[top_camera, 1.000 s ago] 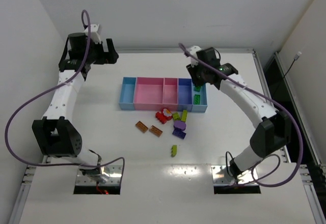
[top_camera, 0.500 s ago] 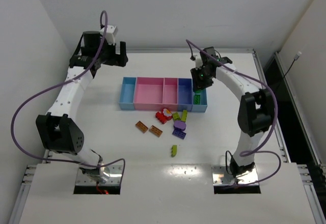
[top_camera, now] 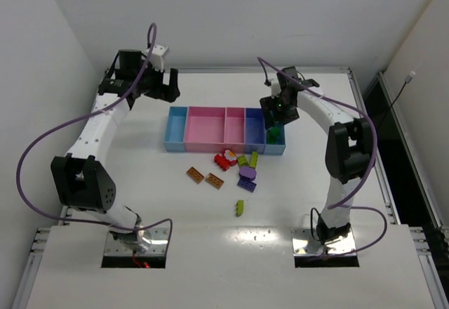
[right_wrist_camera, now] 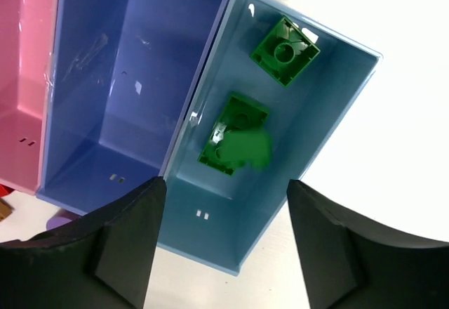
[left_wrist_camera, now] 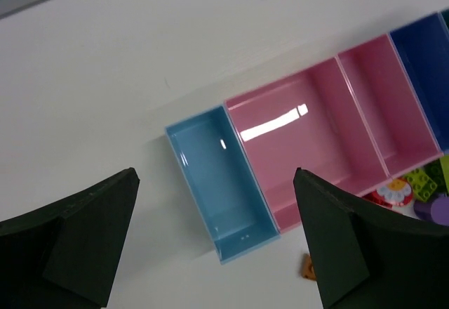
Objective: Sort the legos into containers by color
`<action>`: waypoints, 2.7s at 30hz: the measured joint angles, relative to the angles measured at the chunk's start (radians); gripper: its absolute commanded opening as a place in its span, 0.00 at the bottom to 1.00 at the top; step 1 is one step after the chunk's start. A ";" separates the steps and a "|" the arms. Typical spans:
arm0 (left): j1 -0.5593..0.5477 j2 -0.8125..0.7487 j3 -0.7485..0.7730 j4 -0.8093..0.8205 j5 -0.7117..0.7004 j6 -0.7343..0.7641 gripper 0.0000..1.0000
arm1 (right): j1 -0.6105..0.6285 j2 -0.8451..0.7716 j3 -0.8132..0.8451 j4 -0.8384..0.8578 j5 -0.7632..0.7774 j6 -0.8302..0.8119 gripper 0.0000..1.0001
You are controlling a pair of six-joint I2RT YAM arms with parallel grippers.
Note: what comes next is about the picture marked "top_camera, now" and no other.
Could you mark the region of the lime curved lego brick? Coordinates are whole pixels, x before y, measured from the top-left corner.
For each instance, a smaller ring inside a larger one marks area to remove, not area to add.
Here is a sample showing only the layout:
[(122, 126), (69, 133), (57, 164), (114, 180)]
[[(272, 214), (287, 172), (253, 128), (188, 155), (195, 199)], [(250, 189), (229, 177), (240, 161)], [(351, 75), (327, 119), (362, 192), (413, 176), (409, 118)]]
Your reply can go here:
[(236, 208), (235, 208), (236, 217), (242, 216), (243, 212), (244, 212), (244, 201), (243, 200), (238, 200), (236, 202)]

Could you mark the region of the lime square lego brick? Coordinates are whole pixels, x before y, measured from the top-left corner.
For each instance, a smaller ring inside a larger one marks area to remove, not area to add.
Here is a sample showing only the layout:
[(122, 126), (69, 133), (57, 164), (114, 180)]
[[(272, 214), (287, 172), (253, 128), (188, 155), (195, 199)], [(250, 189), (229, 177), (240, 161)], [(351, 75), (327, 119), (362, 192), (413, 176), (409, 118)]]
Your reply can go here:
[(237, 161), (240, 167), (242, 166), (249, 166), (248, 160), (246, 159), (245, 155), (240, 155), (237, 157)]

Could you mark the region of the green square lego brick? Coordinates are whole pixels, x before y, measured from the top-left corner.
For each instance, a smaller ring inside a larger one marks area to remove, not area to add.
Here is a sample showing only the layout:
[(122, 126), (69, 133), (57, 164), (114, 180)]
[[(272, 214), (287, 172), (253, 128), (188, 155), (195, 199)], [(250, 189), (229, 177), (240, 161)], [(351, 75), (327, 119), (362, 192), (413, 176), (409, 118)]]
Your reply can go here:
[(276, 144), (276, 142), (279, 139), (279, 136), (281, 135), (280, 128), (277, 126), (273, 126), (267, 130), (267, 144), (273, 145)]

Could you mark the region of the lime long lego brick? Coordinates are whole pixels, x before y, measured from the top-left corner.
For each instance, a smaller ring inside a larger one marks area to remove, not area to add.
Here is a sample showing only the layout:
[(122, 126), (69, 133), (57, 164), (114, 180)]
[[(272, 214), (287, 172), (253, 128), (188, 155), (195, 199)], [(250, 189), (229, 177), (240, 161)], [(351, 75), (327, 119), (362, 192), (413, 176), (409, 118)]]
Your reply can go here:
[(249, 167), (255, 169), (257, 167), (258, 152), (253, 151), (250, 156)]

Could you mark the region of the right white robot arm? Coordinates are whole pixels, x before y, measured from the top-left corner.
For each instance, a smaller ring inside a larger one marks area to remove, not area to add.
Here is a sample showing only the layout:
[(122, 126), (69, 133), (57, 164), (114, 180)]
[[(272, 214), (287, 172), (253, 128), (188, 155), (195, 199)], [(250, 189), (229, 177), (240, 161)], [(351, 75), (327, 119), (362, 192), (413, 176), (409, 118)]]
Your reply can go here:
[(330, 186), (319, 212), (314, 238), (324, 244), (349, 233), (352, 198), (366, 181), (375, 162), (377, 137), (367, 117), (354, 117), (349, 106), (324, 96), (319, 84), (305, 79), (295, 67), (283, 68), (275, 79), (265, 79), (269, 96), (260, 99), (269, 138), (277, 126), (289, 124), (306, 112), (327, 136), (325, 165)]

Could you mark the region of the orange lego plate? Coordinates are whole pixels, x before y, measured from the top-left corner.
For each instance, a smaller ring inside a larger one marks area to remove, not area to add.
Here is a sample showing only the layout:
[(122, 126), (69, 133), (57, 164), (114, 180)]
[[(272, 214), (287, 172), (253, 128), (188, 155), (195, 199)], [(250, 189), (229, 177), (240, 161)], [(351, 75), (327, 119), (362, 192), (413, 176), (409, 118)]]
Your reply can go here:
[(197, 184), (201, 183), (205, 178), (204, 175), (193, 166), (187, 170), (187, 175)]
[(215, 174), (213, 174), (213, 173), (209, 173), (206, 176), (206, 182), (209, 183), (210, 185), (212, 185), (214, 188), (216, 188), (218, 190), (224, 184), (224, 181), (221, 178), (219, 178), (218, 176), (216, 176)]

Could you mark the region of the lilac oval lego piece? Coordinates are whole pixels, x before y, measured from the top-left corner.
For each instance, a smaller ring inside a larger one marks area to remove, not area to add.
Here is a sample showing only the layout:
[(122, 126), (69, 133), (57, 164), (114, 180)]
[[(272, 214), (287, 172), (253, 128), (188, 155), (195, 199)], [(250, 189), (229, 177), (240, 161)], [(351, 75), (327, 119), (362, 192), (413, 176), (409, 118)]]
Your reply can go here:
[(239, 169), (239, 175), (243, 179), (247, 179), (247, 180), (253, 181), (253, 180), (255, 180), (255, 178), (257, 176), (257, 172), (251, 166), (242, 166)]

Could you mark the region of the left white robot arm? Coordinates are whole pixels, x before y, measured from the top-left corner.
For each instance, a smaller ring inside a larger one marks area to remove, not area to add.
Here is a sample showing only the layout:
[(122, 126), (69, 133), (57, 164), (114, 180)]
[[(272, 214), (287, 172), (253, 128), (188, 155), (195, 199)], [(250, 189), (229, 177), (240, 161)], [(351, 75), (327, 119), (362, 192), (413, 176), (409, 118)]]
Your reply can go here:
[(61, 203), (106, 223), (114, 240), (139, 253), (149, 250), (151, 234), (143, 230), (141, 217), (119, 200), (105, 162), (120, 123), (140, 96), (169, 103), (180, 96), (176, 69), (170, 69), (169, 82), (163, 83), (168, 51), (160, 45), (144, 51), (120, 50), (100, 82), (93, 116), (66, 155), (51, 162)]

